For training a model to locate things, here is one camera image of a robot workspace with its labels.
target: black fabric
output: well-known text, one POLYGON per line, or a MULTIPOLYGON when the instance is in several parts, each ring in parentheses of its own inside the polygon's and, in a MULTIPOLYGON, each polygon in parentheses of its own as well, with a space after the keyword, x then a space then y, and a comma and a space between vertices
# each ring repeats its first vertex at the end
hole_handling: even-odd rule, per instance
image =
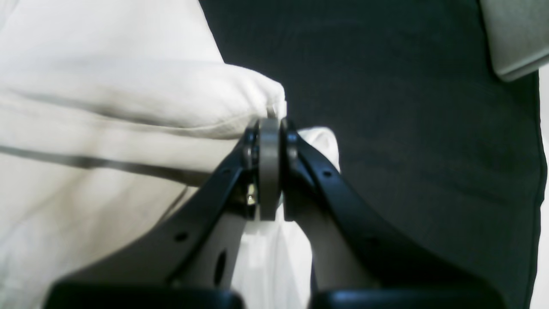
POLYGON ((529 305, 546 165, 537 75, 492 73, 475 0, 201 0, 226 63, 282 83, 300 127, 423 246, 529 305))

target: dark gray fabric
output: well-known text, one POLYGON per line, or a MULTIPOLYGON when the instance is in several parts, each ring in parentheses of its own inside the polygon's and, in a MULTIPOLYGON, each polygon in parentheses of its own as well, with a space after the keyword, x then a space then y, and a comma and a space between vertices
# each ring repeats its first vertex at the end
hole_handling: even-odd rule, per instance
POLYGON ((493 74, 474 0, 201 0, 227 63, 338 138, 384 218, 527 308, 546 179, 537 75, 493 74))

